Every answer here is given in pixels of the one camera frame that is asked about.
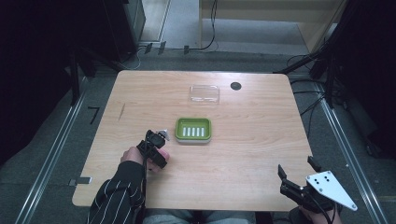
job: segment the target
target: clear plastic container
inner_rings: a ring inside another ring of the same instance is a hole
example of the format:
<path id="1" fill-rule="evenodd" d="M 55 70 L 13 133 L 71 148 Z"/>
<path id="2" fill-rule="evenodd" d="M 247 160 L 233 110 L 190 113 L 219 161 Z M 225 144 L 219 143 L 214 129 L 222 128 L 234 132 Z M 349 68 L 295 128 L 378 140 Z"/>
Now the clear plastic container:
<path id="1" fill-rule="evenodd" d="M 189 98 L 190 102 L 198 105 L 218 105 L 220 89 L 213 85 L 192 85 Z"/>

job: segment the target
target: human hand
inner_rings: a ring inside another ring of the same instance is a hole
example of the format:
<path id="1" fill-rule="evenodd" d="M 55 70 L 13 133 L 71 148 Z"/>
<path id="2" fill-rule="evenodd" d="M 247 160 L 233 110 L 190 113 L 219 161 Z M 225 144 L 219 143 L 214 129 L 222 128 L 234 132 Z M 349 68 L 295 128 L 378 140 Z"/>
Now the human hand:
<path id="1" fill-rule="evenodd" d="M 163 155 L 166 161 L 170 159 L 170 155 L 167 151 L 163 150 L 162 148 L 157 149 L 158 152 Z M 130 147 L 129 150 L 124 151 L 122 157 L 120 158 L 120 162 L 123 161 L 135 161 L 139 164 L 143 164 L 143 157 L 140 154 L 139 149 L 137 147 Z M 155 173 L 161 171 L 161 167 L 156 165 L 151 159 L 148 159 L 148 169 L 150 171 L 153 171 Z"/>
<path id="2" fill-rule="evenodd" d="M 306 216 L 306 218 L 308 218 L 308 220 L 311 220 L 314 224 L 327 224 L 326 217 L 323 214 L 314 213 L 312 211 L 309 211 L 309 210 L 303 208 L 302 206 L 299 206 L 299 208 L 300 208 L 300 211 Z M 335 208 L 333 210 L 327 211 L 326 213 L 329 216 L 330 220 L 332 220 L 334 211 L 335 211 L 335 216 L 334 216 L 334 221 L 332 222 L 332 224 L 342 224 L 341 218 L 338 215 L 338 212 L 336 211 Z"/>

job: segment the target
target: person's leg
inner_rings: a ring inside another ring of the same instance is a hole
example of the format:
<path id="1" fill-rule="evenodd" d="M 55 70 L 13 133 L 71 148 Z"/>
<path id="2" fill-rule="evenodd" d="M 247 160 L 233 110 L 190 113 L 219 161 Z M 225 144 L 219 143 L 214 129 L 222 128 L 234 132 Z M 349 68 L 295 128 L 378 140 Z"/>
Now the person's leg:
<path id="1" fill-rule="evenodd" d="M 206 224 L 254 224 L 254 212 L 244 211 L 204 211 L 203 218 Z"/>
<path id="2" fill-rule="evenodd" d="M 190 224 L 193 221 L 193 212 L 177 209 L 147 209 L 143 224 L 167 223 Z"/>

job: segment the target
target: striped sleeve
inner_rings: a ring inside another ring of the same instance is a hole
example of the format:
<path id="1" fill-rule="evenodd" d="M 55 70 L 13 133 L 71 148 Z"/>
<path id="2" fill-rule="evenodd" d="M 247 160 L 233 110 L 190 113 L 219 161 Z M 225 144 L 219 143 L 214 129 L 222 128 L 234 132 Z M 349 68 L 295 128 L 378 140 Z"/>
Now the striped sleeve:
<path id="1" fill-rule="evenodd" d="M 145 200 L 140 189 L 143 169 L 134 161 L 120 163 L 114 177 L 99 188 L 86 223 L 134 223 L 134 213 Z"/>

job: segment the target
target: wooden table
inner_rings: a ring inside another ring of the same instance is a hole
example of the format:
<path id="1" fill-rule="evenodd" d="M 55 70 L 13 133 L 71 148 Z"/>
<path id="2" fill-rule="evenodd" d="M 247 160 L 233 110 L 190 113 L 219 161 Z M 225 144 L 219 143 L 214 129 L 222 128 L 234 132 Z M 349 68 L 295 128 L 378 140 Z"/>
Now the wooden table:
<path id="1" fill-rule="evenodd" d="M 211 18 L 213 1 L 200 0 L 199 44 L 202 42 L 202 19 Z M 332 24 L 338 22 L 346 3 L 347 0 L 221 0 L 216 18 L 298 22 L 306 47 L 313 52 L 323 44 Z"/>
<path id="2" fill-rule="evenodd" d="M 231 89 L 239 82 L 242 89 Z M 216 105 L 189 101 L 190 86 L 216 85 Z M 180 117 L 208 118 L 212 139 L 203 146 L 181 145 L 175 138 Z M 305 185 L 311 150 L 290 88 L 279 74 L 122 71 L 108 100 L 73 203 L 90 206 L 120 157 L 148 129 L 167 129 L 171 159 L 148 175 L 148 208 L 289 211 L 296 204 L 279 193 L 277 166 Z"/>

